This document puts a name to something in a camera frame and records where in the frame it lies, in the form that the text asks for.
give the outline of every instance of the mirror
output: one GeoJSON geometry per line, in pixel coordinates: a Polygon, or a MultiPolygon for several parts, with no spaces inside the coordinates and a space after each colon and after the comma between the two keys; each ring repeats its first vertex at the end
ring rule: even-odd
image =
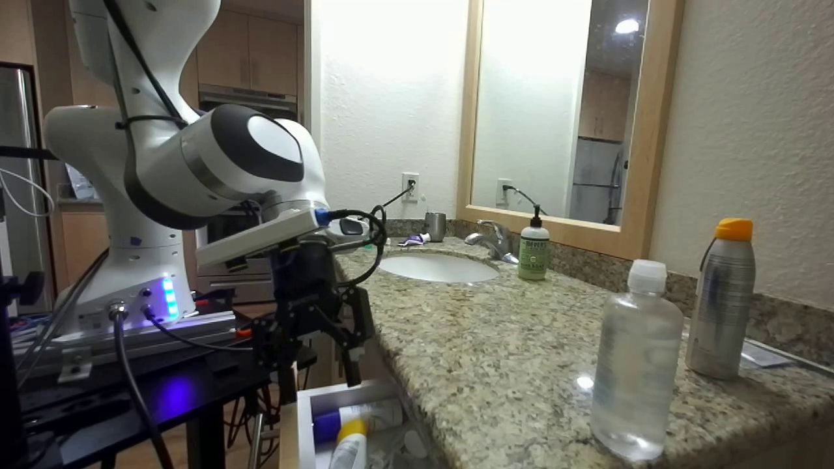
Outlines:
{"type": "Polygon", "coordinates": [[[472,0],[461,218],[648,247],[682,0],[472,0]]]}

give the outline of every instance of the bathroom sink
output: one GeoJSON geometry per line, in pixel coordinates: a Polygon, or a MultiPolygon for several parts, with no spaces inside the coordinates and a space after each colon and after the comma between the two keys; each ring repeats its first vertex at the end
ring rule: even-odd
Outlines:
{"type": "Polygon", "coordinates": [[[484,260],[437,251],[385,254],[380,272],[441,284],[474,284],[498,278],[498,268],[484,260]]]}

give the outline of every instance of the soap dispenser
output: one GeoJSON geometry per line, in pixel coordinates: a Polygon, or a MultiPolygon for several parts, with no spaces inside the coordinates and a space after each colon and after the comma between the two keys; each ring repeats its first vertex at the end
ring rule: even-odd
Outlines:
{"type": "Polygon", "coordinates": [[[519,278],[543,281],[550,263],[550,233],[543,226],[543,208],[535,207],[528,226],[520,229],[519,278]]]}

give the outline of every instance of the wooden mirror frame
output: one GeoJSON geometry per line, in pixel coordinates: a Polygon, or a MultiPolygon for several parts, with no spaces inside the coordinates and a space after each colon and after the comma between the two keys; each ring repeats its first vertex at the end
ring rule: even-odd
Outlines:
{"type": "MultiPolygon", "coordinates": [[[[634,127],[627,138],[627,185],[620,224],[595,224],[580,218],[544,216],[552,243],[597,251],[618,258],[640,258],[651,245],[651,222],[656,207],[661,149],[666,134],[666,108],[674,80],[677,31],[685,0],[648,0],[646,35],[634,104],[634,127]]],[[[505,229],[520,233],[531,215],[472,207],[474,187],[474,143],[476,143],[476,100],[479,100],[479,60],[481,60],[481,17],[484,0],[470,3],[470,48],[466,48],[466,86],[461,122],[461,185],[459,218],[493,218],[505,229]]]]}

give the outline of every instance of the electrical outlet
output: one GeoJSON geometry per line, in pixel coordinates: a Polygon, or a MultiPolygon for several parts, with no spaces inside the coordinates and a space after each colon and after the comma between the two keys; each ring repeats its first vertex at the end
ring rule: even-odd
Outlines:
{"type": "Polygon", "coordinates": [[[507,191],[510,178],[498,178],[498,185],[494,185],[494,207],[498,208],[507,208],[510,207],[510,191],[507,191]]]}
{"type": "Polygon", "coordinates": [[[416,203],[420,200],[420,174],[416,173],[403,173],[402,174],[402,191],[411,185],[411,192],[402,198],[402,203],[416,203]]]}

